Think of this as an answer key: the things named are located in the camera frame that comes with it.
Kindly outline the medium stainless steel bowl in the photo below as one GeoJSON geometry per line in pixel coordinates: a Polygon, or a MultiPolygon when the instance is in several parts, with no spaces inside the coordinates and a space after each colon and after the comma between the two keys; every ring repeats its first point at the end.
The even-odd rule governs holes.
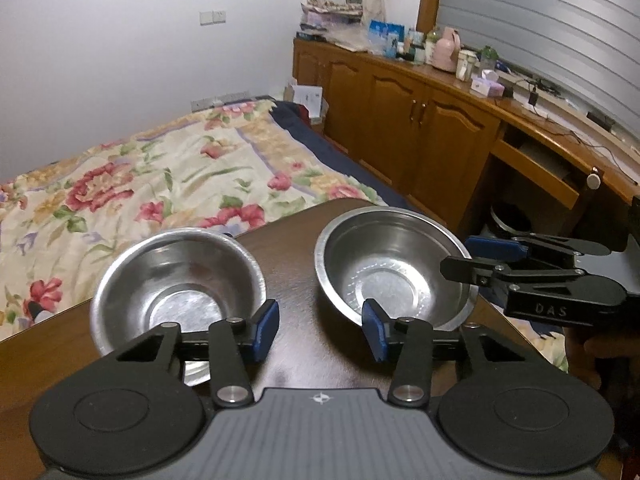
{"type": "Polygon", "coordinates": [[[91,336],[106,356],[165,322],[192,333],[224,318],[250,318],[266,299],[259,264],[233,237],[169,230],[108,267],[91,301],[91,336]]]}

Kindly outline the large stainless steel bowl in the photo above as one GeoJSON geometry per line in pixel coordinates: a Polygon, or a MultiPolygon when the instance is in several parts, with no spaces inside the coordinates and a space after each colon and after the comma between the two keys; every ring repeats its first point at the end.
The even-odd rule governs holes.
{"type": "Polygon", "coordinates": [[[364,302],[373,299],[390,318],[455,330],[473,312],[478,288],[446,280],[440,263],[469,255],[454,234],[423,214],[370,206],[326,225],[314,246],[314,270],[324,296],[356,325],[364,302]]]}

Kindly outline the wooden sideboard cabinet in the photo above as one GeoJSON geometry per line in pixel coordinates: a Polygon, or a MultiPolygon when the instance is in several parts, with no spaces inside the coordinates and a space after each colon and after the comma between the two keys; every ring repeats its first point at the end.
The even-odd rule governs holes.
{"type": "Polygon", "coordinates": [[[616,243],[639,179],[574,131],[428,66],[296,40],[293,75],[322,89],[321,135],[460,235],[511,228],[616,243]]]}

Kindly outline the pink tissue box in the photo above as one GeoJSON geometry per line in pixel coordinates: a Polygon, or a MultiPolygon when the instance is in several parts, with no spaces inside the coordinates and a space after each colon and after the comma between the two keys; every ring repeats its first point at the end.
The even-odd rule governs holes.
{"type": "Polygon", "coordinates": [[[504,85],[498,81],[482,77],[473,77],[471,80],[471,90],[486,98],[501,98],[504,92],[504,85]]]}

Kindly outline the floral bed quilt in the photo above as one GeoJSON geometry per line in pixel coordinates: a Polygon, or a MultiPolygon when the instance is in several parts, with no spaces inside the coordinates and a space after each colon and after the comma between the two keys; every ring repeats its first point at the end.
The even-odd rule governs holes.
{"type": "Polygon", "coordinates": [[[323,140],[303,107],[193,113],[1,185],[1,333],[89,299],[130,245],[198,226],[239,235],[329,200],[406,201],[323,140]]]}

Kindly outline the pink kettle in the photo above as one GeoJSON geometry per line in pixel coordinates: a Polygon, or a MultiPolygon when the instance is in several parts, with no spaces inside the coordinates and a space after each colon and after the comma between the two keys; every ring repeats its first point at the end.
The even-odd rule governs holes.
{"type": "Polygon", "coordinates": [[[461,41],[458,32],[452,27],[446,27],[435,44],[432,66],[436,70],[453,74],[457,69],[460,50],[461,41]]]}

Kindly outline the blue photo card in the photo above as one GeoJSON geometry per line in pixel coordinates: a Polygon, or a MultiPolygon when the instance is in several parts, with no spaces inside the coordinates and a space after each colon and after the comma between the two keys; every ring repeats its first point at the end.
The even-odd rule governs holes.
{"type": "Polygon", "coordinates": [[[369,52],[374,55],[382,55],[386,58],[396,58],[398,46],[404,42],[405,26],[370,21],[368,29],[369,52]]]}

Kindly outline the grey window blind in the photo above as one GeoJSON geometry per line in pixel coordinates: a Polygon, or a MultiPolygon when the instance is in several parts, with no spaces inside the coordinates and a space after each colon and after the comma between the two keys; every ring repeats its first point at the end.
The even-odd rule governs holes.
{"type": "Polygon", "coordinates": [[[638,133],[639,0],[439,0],[437,21],[638,133]]]}

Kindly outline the folded fabric pile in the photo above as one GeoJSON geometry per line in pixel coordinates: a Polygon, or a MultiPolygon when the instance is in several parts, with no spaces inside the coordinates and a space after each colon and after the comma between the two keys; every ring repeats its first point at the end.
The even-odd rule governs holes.
{"type": "Polygon", "coordinates": [[[362,4],[358,2],[304,0],[300,7],[300,30],[311,35],[322,35],[335,26],[358,24],[363,14],[362,4]]]}

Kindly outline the white wall switch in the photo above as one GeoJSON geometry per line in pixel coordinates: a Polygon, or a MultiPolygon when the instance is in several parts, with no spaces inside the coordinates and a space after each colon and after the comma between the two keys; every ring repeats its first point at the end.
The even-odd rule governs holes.
{"type": "Polygon", "coordinates": [[[200,13],[200,25],[224,24],[227,21],[227,13],[224,11],[202,11],[200,13]]]}

